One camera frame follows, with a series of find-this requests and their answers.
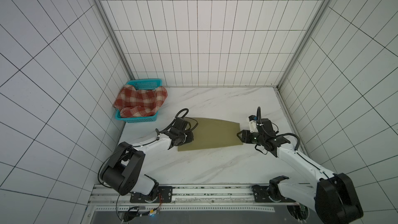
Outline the red plaid skirt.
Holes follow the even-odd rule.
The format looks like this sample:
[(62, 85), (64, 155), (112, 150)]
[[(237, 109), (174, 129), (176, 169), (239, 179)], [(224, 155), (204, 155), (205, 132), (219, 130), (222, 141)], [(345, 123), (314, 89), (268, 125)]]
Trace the red plaid skirt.
[(167, 97), (167, 90), (162, 86), (154, 90), (136, 90), (132, 85), (125, 85), (113, 107), (121, 118), (150, 117), (159, 111)]

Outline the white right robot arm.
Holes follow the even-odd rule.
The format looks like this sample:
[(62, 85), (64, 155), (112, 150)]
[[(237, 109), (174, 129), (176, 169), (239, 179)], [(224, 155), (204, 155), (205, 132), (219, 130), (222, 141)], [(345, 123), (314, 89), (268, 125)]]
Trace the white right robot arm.
[(271, 179), (268, 186), (258, 192), (254, 190), (256, 202), (267, 198), (279, 203), (293, 200), (315, 211), (325, 224), (349, 224), (364, 216), (356, 189), (349, 176), (334, 173), (299, 151), (301, 139), (294, 133), (280, 134), (273, 123), (262, 118), (261, 110), (248, 117), (249, 130), (242, 130), (237, 137), (244, 144), (262, 146), (263, 155), (272, 154), (304, 177), (309, 185), (293, 182), (288, 176)]

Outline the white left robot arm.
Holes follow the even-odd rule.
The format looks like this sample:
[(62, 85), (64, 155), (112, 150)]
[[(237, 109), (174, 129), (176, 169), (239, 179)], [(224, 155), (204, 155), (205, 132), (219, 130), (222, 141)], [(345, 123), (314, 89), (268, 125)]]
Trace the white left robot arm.
[(159, 183), (143, 172), (146, 158), (173, 147), (191, 143), (198, 121), (176, 117), (165, 129), (155, 129), (156, 137), (138, 144), (121, 142), (101, 165), (97, 174), (100, 184), (115, 190), (119, 195), (138, 193), (150, 200), (157, 198)]

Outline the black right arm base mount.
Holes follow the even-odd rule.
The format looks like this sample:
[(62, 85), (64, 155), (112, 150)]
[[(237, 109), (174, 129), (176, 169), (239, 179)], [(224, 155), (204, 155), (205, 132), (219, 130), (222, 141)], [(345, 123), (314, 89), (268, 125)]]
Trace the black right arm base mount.
[(267, 186), (253, 185), (251, 187), (256, 203), (294, 203), (295, 201), (281, 195), (278, 184), (287, 180), (287, 176), (279, 176), (269, 181)]

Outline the olive green skirt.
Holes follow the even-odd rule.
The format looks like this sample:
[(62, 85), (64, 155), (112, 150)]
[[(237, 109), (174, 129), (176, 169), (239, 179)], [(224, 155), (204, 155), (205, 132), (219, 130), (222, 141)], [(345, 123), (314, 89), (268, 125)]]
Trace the olive green skirt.
[(236, 122), (198, 118), (198, 126), (193, 130), (193, 141), (178, 146), (178, 151), (192, 151), (202, 149), (213, 149), (230, 146), (240, 146), (243, 143), (237, 137), (240, 125)]

